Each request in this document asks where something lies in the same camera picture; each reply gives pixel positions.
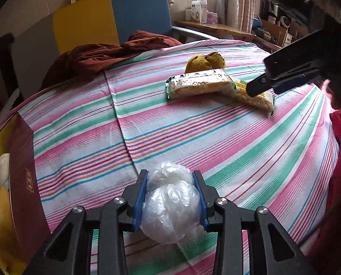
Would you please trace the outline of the striped bed sheet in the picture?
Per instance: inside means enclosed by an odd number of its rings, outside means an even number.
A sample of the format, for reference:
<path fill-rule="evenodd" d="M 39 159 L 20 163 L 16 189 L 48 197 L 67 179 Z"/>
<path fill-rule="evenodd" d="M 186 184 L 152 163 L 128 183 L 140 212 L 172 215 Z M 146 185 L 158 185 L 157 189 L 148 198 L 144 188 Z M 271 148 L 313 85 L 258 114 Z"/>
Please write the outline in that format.
<path fill-rule="evenodd" d="M 267 54 L 253 44 L 205 40 L 46 89 L 17 108 L 33 130 L 50 229 L 73 206 L 102 206 L 164 161 L 199 170 L 237 206 L 266 206 L 296 242 L 319 224 L 339 153 L 330 100 L 315 85 L 277 96 L 272 115 L 217 93 L 168 100 L 166 80 L 210 52 L 242 82 L 265 69 Z"/>

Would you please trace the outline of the mustard yellow sock ball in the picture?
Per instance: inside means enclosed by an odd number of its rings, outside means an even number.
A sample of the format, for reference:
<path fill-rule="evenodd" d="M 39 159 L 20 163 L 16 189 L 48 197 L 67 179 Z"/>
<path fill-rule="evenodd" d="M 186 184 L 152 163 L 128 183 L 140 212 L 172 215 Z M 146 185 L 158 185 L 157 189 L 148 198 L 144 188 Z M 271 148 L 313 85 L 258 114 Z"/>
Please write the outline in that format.
<path fill-rule="evenodd" d="M 225 59 L 218 52 L 207 55 L 195 55 L 187 62 L 185 73 L 202 72 L 205 70 L 225 69 Z"/>

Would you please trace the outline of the white plastic bag bundle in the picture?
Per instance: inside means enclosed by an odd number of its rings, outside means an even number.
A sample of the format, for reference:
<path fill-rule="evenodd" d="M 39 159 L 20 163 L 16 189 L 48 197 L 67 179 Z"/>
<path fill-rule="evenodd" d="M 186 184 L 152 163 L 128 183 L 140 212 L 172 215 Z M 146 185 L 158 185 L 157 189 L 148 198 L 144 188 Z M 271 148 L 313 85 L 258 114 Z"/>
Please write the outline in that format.
<path fill-rule="evenodd" d="M 200 222 L 201 205 L 191 171 L 164 161 L 149 175 L 143 203 L 141 230 L 150 239 L 174 244 Z"/>

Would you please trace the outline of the white box on desk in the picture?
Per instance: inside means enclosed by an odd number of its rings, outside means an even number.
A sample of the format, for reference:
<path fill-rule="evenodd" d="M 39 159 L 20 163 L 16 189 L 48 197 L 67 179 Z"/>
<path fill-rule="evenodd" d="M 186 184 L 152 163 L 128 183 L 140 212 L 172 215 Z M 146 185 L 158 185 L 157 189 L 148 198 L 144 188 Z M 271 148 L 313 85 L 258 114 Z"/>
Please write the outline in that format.
<path fill-rule="evenodd" d="M 207 0 L 194 0 L 191 7 L 185 10 L 185 20 L 198 23 L 207 23 Z"/>

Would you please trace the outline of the grey yellow blue headboard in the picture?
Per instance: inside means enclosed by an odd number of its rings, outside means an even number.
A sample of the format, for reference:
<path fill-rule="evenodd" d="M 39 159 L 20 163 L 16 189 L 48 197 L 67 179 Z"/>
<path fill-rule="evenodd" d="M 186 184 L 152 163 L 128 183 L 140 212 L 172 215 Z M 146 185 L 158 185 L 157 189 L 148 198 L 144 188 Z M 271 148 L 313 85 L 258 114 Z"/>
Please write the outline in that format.
<path fill-rule="evenodd" d="M 53 62 L 86 44 L 121 45 L 137 30 L 169 36 L 168 0 L 81 0 L 56 10 L 19 36 L 0 37 L 0 70 L 7 94 L 38 91 Z"/>

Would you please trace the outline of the red garment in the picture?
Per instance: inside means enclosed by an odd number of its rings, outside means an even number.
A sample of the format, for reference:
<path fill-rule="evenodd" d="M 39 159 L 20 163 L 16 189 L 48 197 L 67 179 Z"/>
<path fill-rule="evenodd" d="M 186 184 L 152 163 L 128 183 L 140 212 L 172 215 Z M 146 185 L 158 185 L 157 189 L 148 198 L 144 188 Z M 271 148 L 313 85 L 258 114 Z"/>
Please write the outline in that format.
<path fill-rule="evenodd" d="M 330 119 L 340 150 L 329 181 L 325 218 L 307 255 L 315 274 L 341 274 L 341 111 L 331 113 Z"/>

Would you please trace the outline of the gold maroon gift box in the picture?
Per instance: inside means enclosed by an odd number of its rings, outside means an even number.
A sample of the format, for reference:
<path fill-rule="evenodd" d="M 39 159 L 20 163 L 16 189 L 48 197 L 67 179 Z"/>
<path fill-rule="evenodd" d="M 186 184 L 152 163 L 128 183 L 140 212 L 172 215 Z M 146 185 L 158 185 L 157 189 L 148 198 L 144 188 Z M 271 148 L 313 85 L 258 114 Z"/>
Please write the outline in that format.
<path fill-rule="evenodd" d="M 4 153 L 10 154 L 7 190 L 19 252 L 5 269 L 0 263 L 0 274 L 22 274 L 50 229 L 37 184 L 33 130 L 18 113 L 0 127 L 0 156 Z"/>

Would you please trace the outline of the white flat box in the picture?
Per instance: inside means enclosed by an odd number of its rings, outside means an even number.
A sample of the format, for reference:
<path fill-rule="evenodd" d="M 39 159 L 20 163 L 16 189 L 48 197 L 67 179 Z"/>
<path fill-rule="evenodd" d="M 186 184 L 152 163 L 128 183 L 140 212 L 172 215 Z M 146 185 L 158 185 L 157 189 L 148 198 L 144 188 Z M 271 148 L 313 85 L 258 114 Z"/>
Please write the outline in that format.
<path fill-rule="evenodd" d="M 9 163 L 10 154 L 4 153 L 0 156 L 0 187 L 9 189 Z"/>

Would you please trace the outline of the brown rice cracker packet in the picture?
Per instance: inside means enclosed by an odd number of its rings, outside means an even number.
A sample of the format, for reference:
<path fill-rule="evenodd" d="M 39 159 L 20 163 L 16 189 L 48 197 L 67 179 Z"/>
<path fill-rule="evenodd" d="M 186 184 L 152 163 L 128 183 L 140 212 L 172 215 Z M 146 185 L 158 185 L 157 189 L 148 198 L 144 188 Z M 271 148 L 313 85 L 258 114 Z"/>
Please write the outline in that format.
<path fill-rule="evenodd" d="M 184 73 L 172 76 L 165 82 L 165 92 L 169 100 L 235 90 L 234 81 L 223 69 Z"/>

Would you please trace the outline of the wooden bedside desk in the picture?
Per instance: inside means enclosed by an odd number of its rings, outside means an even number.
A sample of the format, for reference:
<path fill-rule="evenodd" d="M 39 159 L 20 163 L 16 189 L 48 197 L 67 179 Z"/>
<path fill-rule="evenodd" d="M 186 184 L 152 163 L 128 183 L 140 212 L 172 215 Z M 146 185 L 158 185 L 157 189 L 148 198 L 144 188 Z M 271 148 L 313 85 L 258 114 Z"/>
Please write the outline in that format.
<path fill-rule="evenodd" d="M 186 29 L 192 29 L 194 31 L 207 33 L 210 36 L 214 36 L 217 38 L 223 39 L 235 39 L 235 40 L 242 40 L 245 42 L 252 42 L 261 47 L 262 49 L 268 52 L 275 52 L 281 49 L 280 46 L 268 42 L 262 38 L 255 36 L 252 33 L 246 33 L 236 30 L 227 25 L 222 24 L 202 24 L 193 21 L 175 21 L 174 24 L 177 27 L 183 27 Z"/>

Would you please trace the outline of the rust red blanket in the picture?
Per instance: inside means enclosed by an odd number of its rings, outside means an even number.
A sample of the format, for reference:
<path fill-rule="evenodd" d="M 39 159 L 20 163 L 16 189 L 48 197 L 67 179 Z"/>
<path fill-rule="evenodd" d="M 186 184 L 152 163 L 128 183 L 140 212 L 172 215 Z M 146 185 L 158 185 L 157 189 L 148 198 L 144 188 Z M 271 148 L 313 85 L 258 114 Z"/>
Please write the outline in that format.
<path fill-rule="evenodd" d="M 62 53 L 48 69 L 41 90 L 76 77 L 87 78 L 143 52 L 179 46 L 177 39 L 157 33 L 137 30 L 126 42 L 115 44 L 86 44 Z"/>

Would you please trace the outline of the green Weidan snack packet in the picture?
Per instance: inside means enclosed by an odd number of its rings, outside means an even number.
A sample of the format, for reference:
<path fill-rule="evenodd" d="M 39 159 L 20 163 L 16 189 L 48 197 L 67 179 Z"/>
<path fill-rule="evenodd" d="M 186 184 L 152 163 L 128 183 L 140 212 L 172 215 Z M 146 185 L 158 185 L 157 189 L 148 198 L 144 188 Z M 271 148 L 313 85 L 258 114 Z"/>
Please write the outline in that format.
<path fill-rule="evenodd" d="M 251 97 L 246 92 L 246 85 L 247 82 L 243 80 L 231 78 L 231 82 L 221 92 L 223 95 L 231 97 L 235 101 L 264 110 L 268 114 L 272 115 L 275 106 L 275 96 L 267 91 L 255 97 Z"/>

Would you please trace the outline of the pink box on desk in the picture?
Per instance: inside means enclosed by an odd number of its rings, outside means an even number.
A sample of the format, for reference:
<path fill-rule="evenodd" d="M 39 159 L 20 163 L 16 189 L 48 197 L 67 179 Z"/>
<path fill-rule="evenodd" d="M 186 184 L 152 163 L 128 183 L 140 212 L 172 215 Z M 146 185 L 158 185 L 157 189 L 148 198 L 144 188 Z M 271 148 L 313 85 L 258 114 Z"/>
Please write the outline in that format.
<path fill-rule="evenodd" d="M 217 24 L 218 23 L 218 14 L 216 12 L 207 11 L 206 23 L 207 24 Z"/>

